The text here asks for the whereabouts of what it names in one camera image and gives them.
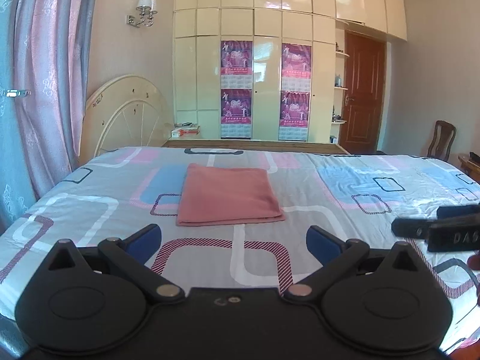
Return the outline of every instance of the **wall sconce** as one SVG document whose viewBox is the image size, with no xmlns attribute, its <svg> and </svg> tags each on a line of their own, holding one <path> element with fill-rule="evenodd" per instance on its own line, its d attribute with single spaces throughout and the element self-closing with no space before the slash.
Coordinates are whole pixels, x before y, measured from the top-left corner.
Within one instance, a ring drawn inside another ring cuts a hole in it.
<svg viewBox="0 0 480 360">
<path fill-rule="evenodd" d="M 132 27 L 139 28 L 140 25 L 146 27 L 153 26 L 153 15 L 157 12 L 157 0 L 139 0 L 137 11 L 140 12 L 140 21 L 135 16 L 127 15 L 127 24 Z"/>
</svg>

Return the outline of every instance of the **cream headboard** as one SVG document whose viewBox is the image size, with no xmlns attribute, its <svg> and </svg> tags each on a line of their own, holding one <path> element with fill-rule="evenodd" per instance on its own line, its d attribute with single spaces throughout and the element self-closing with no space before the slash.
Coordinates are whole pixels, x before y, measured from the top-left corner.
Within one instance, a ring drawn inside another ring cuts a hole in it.
<svg viewBox="0 0 480 360">
<path fill-rule="evenodd" d="M 86 104 L 80 164 L 120 147 L 163 146 L 173 130 L 168 111 L 147 79 L 128 75 L 108 82 Z"/>
</svg>

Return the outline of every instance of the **chair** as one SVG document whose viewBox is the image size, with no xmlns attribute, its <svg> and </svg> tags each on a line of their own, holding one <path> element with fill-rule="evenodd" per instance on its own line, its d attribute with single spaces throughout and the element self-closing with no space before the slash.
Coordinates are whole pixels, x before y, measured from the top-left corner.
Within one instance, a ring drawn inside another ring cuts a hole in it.
<svg viewBox="0 0 480 360">
<path fill-rule="evenodd" d="M 438 140 L 435 153 L 432 155 L 431 152 L 437 143 L 438 137 L 438 128 L 440 127 L 440 139 Z M 447 162 L 448 157 L 450 157 L 450 149 L 452 148 L 455 135 L 457 134 L 457 128 L 450 123 L 447 123 L 443 120 L 438 120 L 435 123 L 435 131 L 433 133 L 433 140 L 428 148 L 427 157 L 436 158 Z"/>
</svg>

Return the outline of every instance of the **hand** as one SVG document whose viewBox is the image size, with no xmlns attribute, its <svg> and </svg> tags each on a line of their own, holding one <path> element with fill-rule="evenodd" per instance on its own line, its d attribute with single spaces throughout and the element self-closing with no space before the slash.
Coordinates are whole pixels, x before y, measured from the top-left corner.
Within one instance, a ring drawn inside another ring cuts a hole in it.
<svg viewBox="0 0 480 360">
<path fill-rule="evenodd" d="M 469 257 L 466 264 L 469 266 L 470 269 L 474 271 L 480 271 L 480 255 L 474 254 L 473 256 Z M 477 297 L 479 295 L 480 287 L 477 288 Z M 480 298 L 477 299 L 477 304 L 480 306 Z"/>
</svg>

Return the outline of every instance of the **curtain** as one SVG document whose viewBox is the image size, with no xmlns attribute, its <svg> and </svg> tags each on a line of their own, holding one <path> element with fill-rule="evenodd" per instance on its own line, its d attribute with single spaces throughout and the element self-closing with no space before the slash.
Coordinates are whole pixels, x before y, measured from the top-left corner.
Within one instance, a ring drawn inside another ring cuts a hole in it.
<svg viewBox="0 0 480 360">
<path fill-rule="evenodd" d="M 31 91 L 0 98 L 0 234 L 77 167 L 94 3 L 0 0 L 0 85 Z"/>
</svg>

